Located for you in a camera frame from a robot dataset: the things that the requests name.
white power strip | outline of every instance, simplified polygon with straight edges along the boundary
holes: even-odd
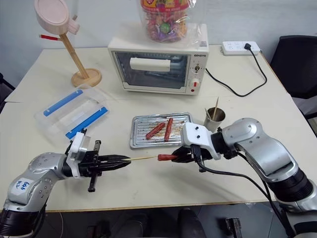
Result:
[[[225,56],[251,56],[251,52],[244,48],[246,43],[251,45],[254,55],[257,55],[261,51],[255,41],[224,41],[222,42],[221,49]]]

metal cup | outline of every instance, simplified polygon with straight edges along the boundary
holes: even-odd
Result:
[[[209,108],[207,110],[207,112],[210,115],[210,118],[213,117],[213,112],[214,112],[215,108]],[[220,124],[223,122],[223,120],[225,119],[226,114],[224,113],[224,111],[220,108],[217,108],[216,110],[216,114],[214,115],[214,119],[210,120],[208,118],[208,116],[206,115],[205,118],[205,122],[204,122],[204,126],[210,130],[211,132],[215,132],[217,130],[217,128],[220,126]]]

white wall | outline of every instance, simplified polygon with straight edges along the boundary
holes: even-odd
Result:
[[[254,40],[271,59],[279,36],[317,35],[317,0],[205,0],[210,44]],[[104,47],[123,21],[139,21],[136,0],[66,0],[81,28],[75,47]],[[33,0],[0,0],[0,72],[16,86],[43,48],[61,42],[40,39]]]

oven door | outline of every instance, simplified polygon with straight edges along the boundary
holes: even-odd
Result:
[[[127,90],[185,93],[190,55],[113,52]]]

wooden stand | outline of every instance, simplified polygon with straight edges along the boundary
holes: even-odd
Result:
[[[70,56],[72,57],[77,68],[79,69],[79,72],[75,73],[71,78],[72,84],[75,87],[83,83],[87,83],[91,87],[96,86],[101,81],[101,78],[102,78],[100,71],[95,68],[85,69],[81,61],[79,60],[66,34],[59,35],[59,37],[63,41],[66,49],[68,50]]]

